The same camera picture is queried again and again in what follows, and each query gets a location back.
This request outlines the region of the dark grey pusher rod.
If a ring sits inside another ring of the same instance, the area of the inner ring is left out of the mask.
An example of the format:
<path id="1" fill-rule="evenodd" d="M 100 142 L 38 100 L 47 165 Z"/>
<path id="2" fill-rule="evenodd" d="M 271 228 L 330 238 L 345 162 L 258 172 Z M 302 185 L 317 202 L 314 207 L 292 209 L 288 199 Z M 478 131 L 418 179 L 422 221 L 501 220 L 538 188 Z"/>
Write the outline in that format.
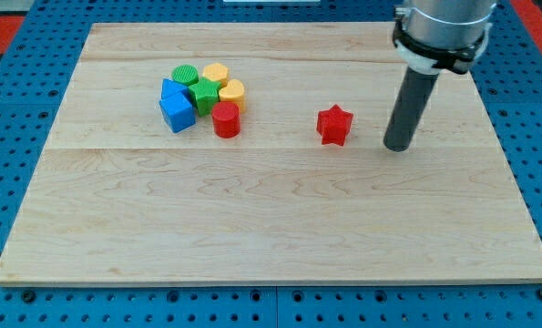
<path id="1" fill-rule="evenodd" d="M 402 152 L 410 147 L 437 79 L 438 75 L 406 69 L 383 137 L 388 149 Z"/>

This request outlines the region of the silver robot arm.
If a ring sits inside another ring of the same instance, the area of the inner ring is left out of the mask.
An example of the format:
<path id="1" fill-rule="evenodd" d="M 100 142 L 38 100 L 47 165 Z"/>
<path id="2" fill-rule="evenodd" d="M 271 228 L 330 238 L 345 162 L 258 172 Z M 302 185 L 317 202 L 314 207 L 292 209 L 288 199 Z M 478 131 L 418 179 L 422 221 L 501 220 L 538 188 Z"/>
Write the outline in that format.
<path id="1" fill-rule="evenodd" d="M 404 0 L 394 8 L 392 41 L 406 62 L 383 144 L 409 148 L 424 109 L 444 70 L 468 73 L 489 43 L 496 0 Z"/>

